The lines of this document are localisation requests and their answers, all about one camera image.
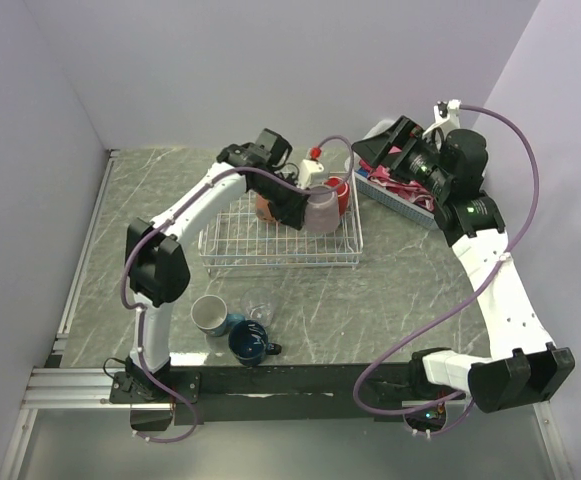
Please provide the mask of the mauve purple mug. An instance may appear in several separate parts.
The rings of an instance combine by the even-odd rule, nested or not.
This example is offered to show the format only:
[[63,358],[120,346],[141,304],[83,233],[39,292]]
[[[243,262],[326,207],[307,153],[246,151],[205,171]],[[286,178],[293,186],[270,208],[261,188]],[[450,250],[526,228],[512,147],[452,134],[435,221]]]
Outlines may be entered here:
[[304,228],[313,234],[329,234],[339,225],[338,195],[331,187],[314,186],[310,189],[304,216]]

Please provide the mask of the red mug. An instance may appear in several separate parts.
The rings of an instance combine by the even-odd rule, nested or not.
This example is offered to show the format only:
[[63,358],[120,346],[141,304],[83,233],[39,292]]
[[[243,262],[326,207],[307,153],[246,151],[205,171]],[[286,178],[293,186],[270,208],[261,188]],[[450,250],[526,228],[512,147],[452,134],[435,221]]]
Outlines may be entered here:
[[339,215],[343,216],[349,204],[349,183],[344,181],[341,177],[331,176],[324,182],[324,185],[336,189]]

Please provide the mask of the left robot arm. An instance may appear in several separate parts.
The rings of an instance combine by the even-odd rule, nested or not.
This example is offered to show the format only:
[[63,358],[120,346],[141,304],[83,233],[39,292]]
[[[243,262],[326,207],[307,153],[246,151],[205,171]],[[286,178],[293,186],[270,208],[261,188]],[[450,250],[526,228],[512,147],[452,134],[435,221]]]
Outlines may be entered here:
[[135,313],[135,337],[125,372],[146,401],[159,401],[169,392],[172,310],[191,280],[185,250],[209,221],[254,191],[268,201],[277,222],[302,227],[315,162],[306,158],[286,173],[291,152],[290,143],[269,129],[253,142],[231,144],[173,206],[128,226],[120,289],[122,305]]

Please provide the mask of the dark blue mug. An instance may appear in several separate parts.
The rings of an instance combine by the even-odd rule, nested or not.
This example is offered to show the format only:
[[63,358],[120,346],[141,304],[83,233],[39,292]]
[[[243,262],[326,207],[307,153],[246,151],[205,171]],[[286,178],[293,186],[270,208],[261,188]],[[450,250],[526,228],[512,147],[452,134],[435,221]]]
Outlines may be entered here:
[[232,328],[228,347],[237,361],[246,367],[258,366],[268,356],[282,353],[282,346],[271,342],[266,329],[253,320],[241,321]]

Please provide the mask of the small clear glass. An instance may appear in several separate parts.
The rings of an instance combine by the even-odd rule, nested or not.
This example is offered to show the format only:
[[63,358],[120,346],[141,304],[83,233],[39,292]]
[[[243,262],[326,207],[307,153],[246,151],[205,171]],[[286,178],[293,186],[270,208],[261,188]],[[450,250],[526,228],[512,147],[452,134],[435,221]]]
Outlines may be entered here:
[[270,326],[277,309],[275,294],[264,287],[254,287],[246,291],[241,299],[243,314],[263,326]]

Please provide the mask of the light blue mug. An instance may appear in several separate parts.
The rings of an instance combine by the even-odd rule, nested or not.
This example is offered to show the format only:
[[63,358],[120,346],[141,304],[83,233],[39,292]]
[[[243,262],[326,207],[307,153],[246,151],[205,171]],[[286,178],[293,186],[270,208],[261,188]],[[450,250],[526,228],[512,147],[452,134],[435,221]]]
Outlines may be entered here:
[[191,307],[191,319],[205,335],[220,337],[245,320],[242,314],[230,313],[226,302],[216,295],[204,295]]

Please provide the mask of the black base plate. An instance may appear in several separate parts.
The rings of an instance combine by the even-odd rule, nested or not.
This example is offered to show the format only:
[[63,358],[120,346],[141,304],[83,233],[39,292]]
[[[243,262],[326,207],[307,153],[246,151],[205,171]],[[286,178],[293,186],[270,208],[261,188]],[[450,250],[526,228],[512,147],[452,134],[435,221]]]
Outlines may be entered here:
[[[200,421],[263,421],[371,418],[399,422],[399,416],[378,416],[353,400],[362,364],[174,366],[160,381],[188,399]],[[191,424],[185,404],[148,379],[135,381],[121,370],[114,374],[109,402],[131,408],[131,424],[141,431],[170,424]]]

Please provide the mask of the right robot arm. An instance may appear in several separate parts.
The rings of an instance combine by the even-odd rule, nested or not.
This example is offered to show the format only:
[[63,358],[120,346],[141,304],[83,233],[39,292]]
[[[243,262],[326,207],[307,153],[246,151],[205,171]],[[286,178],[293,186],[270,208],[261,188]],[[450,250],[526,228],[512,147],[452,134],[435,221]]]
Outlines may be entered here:
[[435,221],[469,278],[488,332],[486,357],[444,347],[414,353],[399,388],[420,400],[462,392],[484,413],[550,400],[574,370],[575,358],[555,345],[535,313],[512,259],[514,243],[482,187],[485,138],[458,127],[424,130],[402,116],[354,142],[352,150],[367,165],[382,166],[391,178],[414,181],[432,195]]

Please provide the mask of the pink camouflage cloth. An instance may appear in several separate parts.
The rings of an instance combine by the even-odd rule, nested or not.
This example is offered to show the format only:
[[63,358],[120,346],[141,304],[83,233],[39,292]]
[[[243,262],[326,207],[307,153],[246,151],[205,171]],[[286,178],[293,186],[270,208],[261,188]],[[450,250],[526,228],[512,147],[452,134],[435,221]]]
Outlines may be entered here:
[[384,166],[371,167],[364,159],[359,159],[358,173],[361,173],[372,185],[395,194],[430,213],[434,211],[433,196],[416,181],[394,180]]

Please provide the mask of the white plastic basket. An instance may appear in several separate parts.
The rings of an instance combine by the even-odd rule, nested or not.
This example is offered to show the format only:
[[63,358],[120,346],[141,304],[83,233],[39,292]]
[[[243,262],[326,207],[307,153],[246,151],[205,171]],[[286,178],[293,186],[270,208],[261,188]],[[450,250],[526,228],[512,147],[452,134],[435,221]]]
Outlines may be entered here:
[[438,226],[431,211],[427,210],[423,203],[413,203],[410,199],[415,199],[419,194],[407,194],[402,196],[384,186],[384,181],[380,183],[369,179],[369,170],[362,166],[361,158],[354,155],[354,176],[356,189],[366,197],[377,201],[379,204],[390,210],[412,220],[418,225],[429,230],[437,230]]

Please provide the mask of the salmon pink mug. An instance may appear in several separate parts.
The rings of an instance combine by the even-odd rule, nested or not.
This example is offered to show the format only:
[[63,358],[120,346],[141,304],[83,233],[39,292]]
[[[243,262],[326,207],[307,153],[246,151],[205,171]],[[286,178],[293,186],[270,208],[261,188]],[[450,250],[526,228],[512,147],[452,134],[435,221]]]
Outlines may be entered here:
[[261,195],[256,195],[255,214],[260,221],[271,224],[275,224],[277,222],[271,213],[270,202]]

